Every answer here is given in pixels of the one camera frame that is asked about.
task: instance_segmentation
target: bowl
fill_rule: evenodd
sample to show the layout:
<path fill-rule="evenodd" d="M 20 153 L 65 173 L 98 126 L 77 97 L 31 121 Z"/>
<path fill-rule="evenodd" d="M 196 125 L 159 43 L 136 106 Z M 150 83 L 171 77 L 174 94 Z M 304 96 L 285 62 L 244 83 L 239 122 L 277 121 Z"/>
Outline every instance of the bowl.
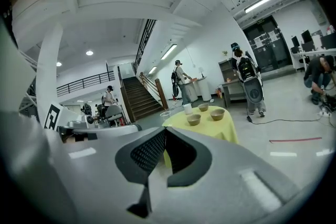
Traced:
<path fill-rule="evenodd" d="M 219 121 L 224 117 L 224 113 L 224 109 L 215 109 L 214 111 L 211 111 L 210 115 L 214 121 Z"/>
<path fill-rule="evenodd" d="M 200 104 L 198 106 L 198 108 L 201 110 L 201 111 L 207 111 L 208 108 L 209 108 L 209 104 Z"/>
<path fill-rule="evenodd" d="M 187 117 L 187 121 L 191 126 L 198 125 L 201 121 L 201 115 L 192 114 L 191 116 Z"/>

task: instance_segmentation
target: jeans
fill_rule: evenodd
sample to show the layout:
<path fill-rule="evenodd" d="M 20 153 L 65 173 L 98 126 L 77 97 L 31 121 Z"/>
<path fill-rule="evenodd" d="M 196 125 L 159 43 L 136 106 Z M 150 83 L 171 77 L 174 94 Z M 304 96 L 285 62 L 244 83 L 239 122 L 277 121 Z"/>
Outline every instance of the jeans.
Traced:
<path fill-rule="evenodd" d="M 246 99 L 247 99 L 247 109 L 248 109 L 248 112 L 253 113 L 256 110 L 256 107 L 257 107 L 257 109 L 258 109 L 259 112 L 260 111 L 263 111 L 263 112 L 266 111 L 265 102 L 263 100 L 261 100 L 259 103 L 254 104 L 254 103 L 250 102 L 248 100 L 248 98 L 246 98 Z"/>
<path fill-rule="evenodd" d="M 312 84 L 313 84 L 313 80 L 312 80 L 312 75 L 309 75 L 309 77 L 305 80 L 305 86 L 307 88 L 311 88 Z M 328 86 L 329 82 L 331 80 L 330 74 L 328 73 L 323 73 L 320 75 L 319 77 L 319 82 L 317 83 L 318 87 L 321 87 L 322 85 L 324 87 Z M 320 100 L 320 94 L 318 92 L 313 92 L 313 96 L 312 96 L 313 100 Z"/>
<path fill-rule="evenodd" d="M 187 94 L 187 89 L 185 88 L 185 85 L 184 84 L 178 84 L 178 87 L 181 89 L 183 104 L 191 103 L 191 100 L 190 100 L 189 95 Z"/>

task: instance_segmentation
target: door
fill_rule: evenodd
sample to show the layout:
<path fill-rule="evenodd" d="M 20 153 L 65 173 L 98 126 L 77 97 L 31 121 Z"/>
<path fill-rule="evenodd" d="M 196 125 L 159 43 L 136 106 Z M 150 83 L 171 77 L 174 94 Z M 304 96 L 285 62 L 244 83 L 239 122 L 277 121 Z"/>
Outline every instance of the door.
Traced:
<path fill-rule="evenodd" d="M 261 73 L 292 64 L 286 42 L 272 16 L 246 28 L 244 33 Z"/>

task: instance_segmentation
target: gray floor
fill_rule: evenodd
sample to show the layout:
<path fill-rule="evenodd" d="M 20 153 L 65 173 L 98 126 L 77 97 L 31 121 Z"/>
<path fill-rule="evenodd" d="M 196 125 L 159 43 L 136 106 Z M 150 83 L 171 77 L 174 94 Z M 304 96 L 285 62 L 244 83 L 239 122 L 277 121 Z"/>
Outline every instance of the gray floor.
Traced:
<path fill-rule="evenodd" d="M 258 113 L 251 116 L 253 122 L 261 123 L 275 119 L 314 120 L 319 118 L 319 107 L 310 102 L 310 90 L 303 85 L 303 73 L 295 73 L 264 82 L 265 103 L 267 113 L 260 118 Z M 335 88 L 329 91 L 336 94 Z M 193 106 L 203 103 L 197 100 Z M 182 101 L 169 101 L 169 107 L 174 108 L 172 114 L 182 111 Z M 212 105 L 222 106 L 222 99 L 215 99 Z M 246 103 L 234 103 L 228 109 L 235 123 L 239 143 L 261 157 L 275 168 L 286 174 L 298 187 L 303 188 L 316 182 L 323 175 L 329 163 L 335 146 L 335 133 L 328 118 L 319 122 L 286 122 L 277 121 L 262 125 L 252 125 L 246 120 Z M 143 129 L 162 124 L 160 113 L 137 121 Z M 336 125 L 336 115 L 331 122 Z M 293 140 L 322 137 L 320 140 L 302 142 L 273 142 L 269 140 Z M 290 153 L 295 156 L 274 156 L 278 153 Z M 165 179 L 171 171 L 165 171 L 164 165 L 154 175 Z"/>

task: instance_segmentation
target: ceiling light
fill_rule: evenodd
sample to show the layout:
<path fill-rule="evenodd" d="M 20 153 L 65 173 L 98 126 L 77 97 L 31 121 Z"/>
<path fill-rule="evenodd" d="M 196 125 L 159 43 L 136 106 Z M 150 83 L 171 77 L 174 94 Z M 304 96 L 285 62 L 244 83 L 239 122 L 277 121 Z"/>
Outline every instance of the ceiling light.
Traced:
<path fill-rule="evenodd" d="M 260 0 L 260 1 L 258 1 L 256 4 L 253 4 L 252 6 L 249 6 L 247 9 L 245 9 L 245 13 L 250 12 L 251 10 L 261 6 L 262 4 L 264 4 L 268 1 L 270 1 L 270 0 Z"/>
<path fill-rule="evenodd" d="M 173 45 L 169 48 L 169 50 L 164 54 L 164 56 L 162 56 L 161 60 L 166 59 L 167 56 L 173 51 L 173 49 L 176 48 L 176 46 L 177 46 L 177 44 L 173 44 Z"/>
<path fill-rule="evenodd" d="M 153 68 L 151 69 L 151 71 L 149 71 L 148 75 L 150 75 L 151 73 L 153 73 L 155 69 L 156 69 L 156 67 L 153 67 Z"/>

